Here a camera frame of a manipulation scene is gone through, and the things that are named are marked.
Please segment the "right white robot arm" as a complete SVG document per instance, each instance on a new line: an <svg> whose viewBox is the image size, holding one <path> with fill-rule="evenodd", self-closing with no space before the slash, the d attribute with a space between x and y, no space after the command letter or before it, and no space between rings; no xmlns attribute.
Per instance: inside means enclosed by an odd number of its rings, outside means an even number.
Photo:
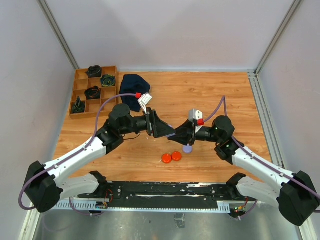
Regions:
<svg viewBox="0 0 320 240"><path fill-rule="evenodd" d="M233 136L234 131L231 119L220 115L211 127L206 127L203 119L187 120L168 139L183 146L192 146L195 141L215 143L214 150L221 160L259 179L240 173L230 178L226 193L232 200L243 196L261 201L277 208L295 226L301 226L313 213L319 213L320 196L307 173L294 173L258 156Z"/></svg>

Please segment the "purple charging case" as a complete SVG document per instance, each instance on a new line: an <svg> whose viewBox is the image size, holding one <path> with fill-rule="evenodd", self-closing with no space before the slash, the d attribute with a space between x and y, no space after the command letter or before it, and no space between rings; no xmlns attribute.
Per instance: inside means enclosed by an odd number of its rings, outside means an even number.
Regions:
<svg viewBox="0 0 320 240"><path fill-rule="evenodd" d="M172 130L170 131L170 134L168 134L166 137L169 138L169 137L173 137L176 135L176 130L174 129L174 127L172 125L168 125L170 128L172 128Z"/></svg>
<svg viewBox="0 0 320 240"><path fill-rule="evenodd" d="M192 145L184 145L182 147L182 151L186 154L190 154L193 151L193 146Z"/></svg>

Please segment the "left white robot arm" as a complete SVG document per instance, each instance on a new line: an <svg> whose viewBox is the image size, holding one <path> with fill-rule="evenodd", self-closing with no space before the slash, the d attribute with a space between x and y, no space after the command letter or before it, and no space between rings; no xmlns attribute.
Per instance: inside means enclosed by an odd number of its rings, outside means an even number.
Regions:
<svg viewBox="0 0 320 240"><path fill-rule="evenodd" d="M91 173L76 178L71 190L67 188L67 180L78 169L118 148L125 141L124 135L139 134L142 131L154 138L176 132L149 107L142 116L133 117L128 105L117 104L103 127L95 131L81 146L45 164L33 162L27 170L22 193L27 195L39 213L49 211L63 197L86 193L93 194L96 198L103 197L107 193L107 185Z"/></svg>

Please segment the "orange earbud charging case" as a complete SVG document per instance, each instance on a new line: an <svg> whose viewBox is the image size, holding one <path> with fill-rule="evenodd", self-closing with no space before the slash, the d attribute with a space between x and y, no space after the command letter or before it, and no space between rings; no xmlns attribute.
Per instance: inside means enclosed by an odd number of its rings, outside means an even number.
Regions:
<svg viewBox="0 0 320 240"><path fill-rule="evenodd" d="M165 153L161 156L161 161L164 163L164 164L169 164L172 162L172 156L168 153Z"/></svg>

